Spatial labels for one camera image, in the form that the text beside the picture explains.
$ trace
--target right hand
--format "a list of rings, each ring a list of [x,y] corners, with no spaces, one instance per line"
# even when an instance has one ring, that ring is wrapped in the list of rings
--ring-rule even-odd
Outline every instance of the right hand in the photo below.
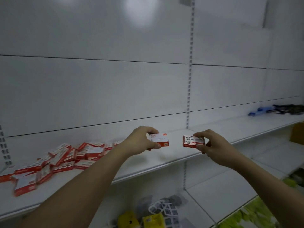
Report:
[[[205,137],[210,141],[204,145],[198,145],[196,148],[207,155],[217,164],[234,169],[243,159],[241,153],[237,151],[225,138],[212,130],[205,130],[193,134],[195,137]]]

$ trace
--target yellow item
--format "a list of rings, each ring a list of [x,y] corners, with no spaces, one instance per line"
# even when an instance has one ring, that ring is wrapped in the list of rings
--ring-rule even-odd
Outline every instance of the yellow item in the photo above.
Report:
[[[154,214],[143,218],[145,228],[165,228],[165,219],[162,214]]]
[[[117,220],[118,228],[140,228],[133,211],[127,211],[120,215]]]

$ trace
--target finger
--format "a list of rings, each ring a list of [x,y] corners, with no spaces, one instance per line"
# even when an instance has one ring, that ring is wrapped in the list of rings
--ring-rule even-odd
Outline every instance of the finger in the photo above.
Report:
[[[149,141],[149,148],[150,149],[159,149],[161,148],[161,145],[157,142],[152,142],[152,141]]]
[[[193,134],[194,137],[205,137],[208,139],[213,138],[214,135],[215,135],[215,132],[212,130],[205,130],[205,131],[197,132],[197,133]]]
[[[207,147],[211,147],[211,141],[208,141],[206,144]]]
[[[143,126],[148,134],[159,133],[159,131],[151,126]]]
[[[209,153],[210,148],[204,145],[197,145],[196,149],[198,149],[199,151],[205,154],[205,153]]]

